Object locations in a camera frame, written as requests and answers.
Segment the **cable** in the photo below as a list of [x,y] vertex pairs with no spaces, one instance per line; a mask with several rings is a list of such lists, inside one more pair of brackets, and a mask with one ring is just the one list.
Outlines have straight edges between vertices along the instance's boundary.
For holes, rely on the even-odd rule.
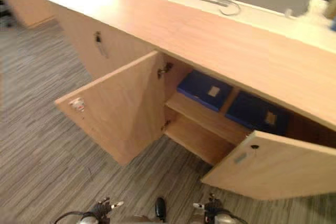
[[54,222],[54,224],[56,224],[57,222],[59,222],[61,219],[63,219],[64,217],[68,216],[68,215],[83,215],[85,214],[85,212],[78,212],[78,211],[73,211],[73,212],[67,212],[63,215],[61,215],[60,217],[58,217],[58,219]]
[[229,13],[229,14],[223,12],[223,11],[219,8],[218,10],[220,11],[220,13],[222,13],[222,14],[225,15],[225,16],[236,16],[236,15],[238,15],[238,14],[242,11],[240,5],[238,5],[237,3],[235,3],[235,2],[233,2],[233,1],[231,1],[231,0],[218,0],[217,2],[219,2],[219,3],[221,3],[221,4],[225,4],[225,3],[223,3],[223,2],[228,2],[228,3],[230,3],[230,4],[234,4],[234,5],[237,7],[237,12],[235,12],[235,13]]

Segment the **metal bracket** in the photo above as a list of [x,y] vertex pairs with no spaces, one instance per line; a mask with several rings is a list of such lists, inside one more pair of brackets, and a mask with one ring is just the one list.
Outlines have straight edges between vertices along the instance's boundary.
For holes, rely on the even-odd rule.
[[165,130],[167,128],[167,126],[171,123],[172,121],[168,120],[164,123],[164,125],[161,127],[161,131]]
[[167,62],[166,66],[163,69],[159,68],[157,70],[158,78],[161,78],[164,73],[168,73],[172,69],[173,66],[174,64]]
[[83,112],[84,111],[84,107],[85,107],[85,103],[83,98],[76,98],[74,100],[72,100],[71,102],[69,102],[69,105],[74,109],[77,110],[79,112]]

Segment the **white label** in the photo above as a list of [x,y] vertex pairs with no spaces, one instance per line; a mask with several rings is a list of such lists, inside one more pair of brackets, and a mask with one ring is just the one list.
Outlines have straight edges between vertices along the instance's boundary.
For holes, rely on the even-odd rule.
[[208,95],[211,95],[212,97],[216,97],[219,91],[220,91],[220,88],[212,86],[208,92]]
[[273,114],[270,111],[267,111],[265,123],[275,125],[275,122],[277,121],[277,115]]

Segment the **floor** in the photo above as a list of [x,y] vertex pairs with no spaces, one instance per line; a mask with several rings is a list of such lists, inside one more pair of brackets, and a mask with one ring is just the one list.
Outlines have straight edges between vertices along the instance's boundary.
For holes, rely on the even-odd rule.
[[2,27],[0,56],[0,223],[51,223],[105,196],[125,201],[111,214],[118,223],[133,214],[153,217],[163,196],[169,223],[184,224],[196,213],[192,203],[206,202],[210,192],[250,224],[336,223],[336,194],[258,201],[200,183],[210,167],[165,136],[119,166],[55,108],[56,98],[90,81],[56,21]]

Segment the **white desk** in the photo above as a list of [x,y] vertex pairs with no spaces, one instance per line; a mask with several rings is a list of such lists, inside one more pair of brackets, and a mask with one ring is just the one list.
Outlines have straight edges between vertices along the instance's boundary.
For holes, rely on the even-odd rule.
[[336,32],[329,29],[332,21],[322,15],[327,4],[323,0],[311,0],[308,13],[298,18],[286,18],[284,15],[271,10],[265,10],[256,6],[253,7],[240,2],[237,2],[240,4],[242,11],[239,15],[223,16],[218,11],[218,8],[224,10],[225,7],[219,7],[216,4],[201,0],[168,1],[201,9],[223,18],[233,19],[292,39],[297,39],[336,54]]

